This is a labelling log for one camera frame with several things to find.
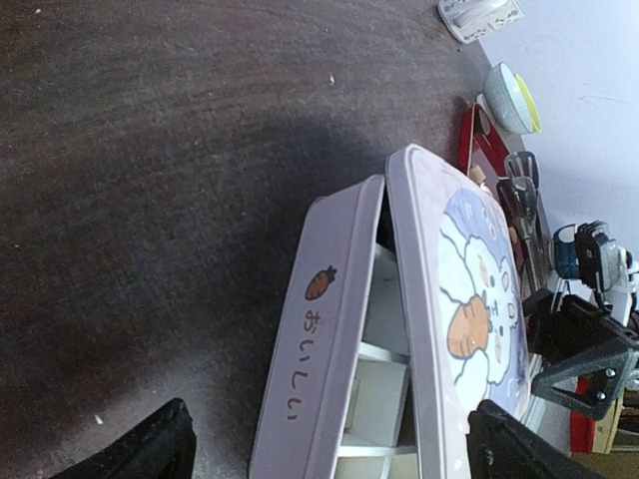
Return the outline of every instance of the white divider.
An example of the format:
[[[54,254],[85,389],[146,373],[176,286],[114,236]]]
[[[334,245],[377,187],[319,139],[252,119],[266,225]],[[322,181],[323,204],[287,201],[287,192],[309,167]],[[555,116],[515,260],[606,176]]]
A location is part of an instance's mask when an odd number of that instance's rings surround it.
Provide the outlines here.
[[[359,359],[367,361],[396,362],[399,364],[408,364],[408,356],[392,352],[383,347],[361,342],[359,344]]]
[[[419,468],[416,452],[413,452],[412,454],[390,457],[387,460],[390,463],[387,476],[388,479],[419,478]]]
[[[375,248],[363,341],[408,356],[397,263],[394,255],[379,245]]]
[[[418,478],[410,469],[410,458],[416,463],[413,430],[408,431],[412,438],[402,438],[398,445],[400,429],[405,435],[404,429],[410,429],[405,423],[414,420],[411,405],[405,407],[411,401],[407,397],[408,365],[396,260],[394,254],[377,245],[335,479]]]
[[[335,479],[386,479],[389,469],[386,457],[340,457]]]

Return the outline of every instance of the handle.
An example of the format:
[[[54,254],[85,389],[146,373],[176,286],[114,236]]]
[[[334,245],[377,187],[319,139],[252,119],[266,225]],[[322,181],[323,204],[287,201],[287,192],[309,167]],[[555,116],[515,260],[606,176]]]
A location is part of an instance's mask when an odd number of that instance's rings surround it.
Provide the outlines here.
[[[528,286],[530,293],[538,291],[542,287],[546,287],[545,261],[543,260],[539,242],[536,237],[528,237],[523,241],[526,248],[526,256],[528,263],[526,264],[526,272],[528,273]]]
[[[504,168],[506,169],[506,175],[508,178],[525,177],[526,172],[523,168],[523,162],[519,152],[511,153],[504,160]]]
[[[523,162],[524,173],[527,177],[532,178],[532,183],[535,184],[535,190],[539,190],[539,164],[537,163],[537,157],[531,152],[519,152],[519,157]]]
[[[537,237],[543,241],[543,258],[548,270],[554,269],[554,243],[552,240],[552,233],[550,232],[550,225],[548,224],[548,217],[546,216],[546,208],[543,205],[541,195],[537,195]]]
[[[467,27],[469,24],[474,22],[475,20],[479,20],[481,17],[484,17],[498,8],[503,7],[510,0],[483,0],[479,1],[476,5],[468,8],[464,12],[457,15],[452,19],[452,22],[458,27],[463,28]]]

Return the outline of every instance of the bowl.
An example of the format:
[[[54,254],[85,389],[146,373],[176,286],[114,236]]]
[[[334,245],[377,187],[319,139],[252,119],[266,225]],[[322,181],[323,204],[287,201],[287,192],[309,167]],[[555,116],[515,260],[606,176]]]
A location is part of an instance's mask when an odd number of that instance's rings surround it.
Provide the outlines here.
[[[528,85],[523,81],[519,75],[515,75],[517,79],[517,83],[519,84],[519,90],[523,93],[524,98],[526,99],[526,105],[528,105],[528,111],[530,112],[530,116],[532,117],[532,130],[534,133],[539,133],[541,131],[541,119],[539,118],[539,111],[537,110],[537,105],[535,101],[532,99],[532,95],[530,95],[530,90],[528,90]]]
[[[483,84],[483,95],[490,113],[503,128],[517,135],[534,133],[526,98],[505,63],[490,70]]]

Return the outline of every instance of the red object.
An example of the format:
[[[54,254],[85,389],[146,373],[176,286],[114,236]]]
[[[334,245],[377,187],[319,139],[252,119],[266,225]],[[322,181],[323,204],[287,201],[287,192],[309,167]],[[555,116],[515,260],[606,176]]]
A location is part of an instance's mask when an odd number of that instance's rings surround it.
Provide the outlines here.
[[[457,168],[468,175],[473,156],[483,154],[499,177],[506,176],[503,161],[510,153],[495,126],[480,105],[474,104],[461,117]]]
[[[577,394],[584,394],[588,389],[588,381],[579,377]],[[592,454],[592,445],[595,440],[596,423],[592,419],[577,412],[570,413],[570,450]]]

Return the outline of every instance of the cartoon illustration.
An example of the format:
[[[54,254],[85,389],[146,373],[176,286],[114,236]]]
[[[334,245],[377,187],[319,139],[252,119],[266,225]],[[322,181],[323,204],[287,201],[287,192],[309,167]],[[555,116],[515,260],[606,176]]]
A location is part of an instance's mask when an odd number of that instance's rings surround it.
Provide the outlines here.
[[[304,298],[308,301],[313,301],[322,297],[328,290],[330,284],[335,281],[336,274],[337,270],[332,267],[332,265],[317,273],[313,279],[311,279],[309,286],[307,286],[307,292]]]
[[[462,406],[474,410],[499,386],[511,363],[519,310],[509,258],[495,257],[505,225],[486,208],[465,204],[458,221],[472,219],[486,234],[465,236],[453,216],[439,230],[439,303],[448,362]]]

